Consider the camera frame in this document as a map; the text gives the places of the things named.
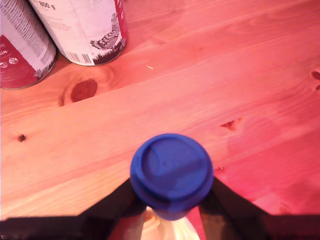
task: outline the tin can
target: tin can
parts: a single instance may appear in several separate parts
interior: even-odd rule
[[[56,46],[27,0],[1,0],[2,89],[41,81],[55,64]]]
[[[128,31],[121,0],[29,0],[60,52],[95,66],[115,59]]]

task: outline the tabletop surface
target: tabletop surface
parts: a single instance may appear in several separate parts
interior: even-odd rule
[[[197,140],[215,176],[267,212],[320,214],[319,1],[124,7],[116,60],[59,54],[42,82],[1,90],[2,219],[82,212],[161,133]]]

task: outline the white can label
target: white can label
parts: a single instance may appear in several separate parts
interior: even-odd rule
[[[29,0],[60,52],[93,66],[111,61],[126,44],[120,0]]]

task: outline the barcode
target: barcode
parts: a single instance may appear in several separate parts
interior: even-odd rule
[[[88,54],[76,54],[73,52],[65,52],[67,57],[74,62],[82,63],[82,64],[91,64],[91,58]]]

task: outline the can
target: can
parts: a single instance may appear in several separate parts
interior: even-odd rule
[[[56,46],[27,0],[1,0],[2,89],[40,82],[55,64]]]
[[[95,66],[122,53],[128,38],[121,0],[29,0],[60,52]]]

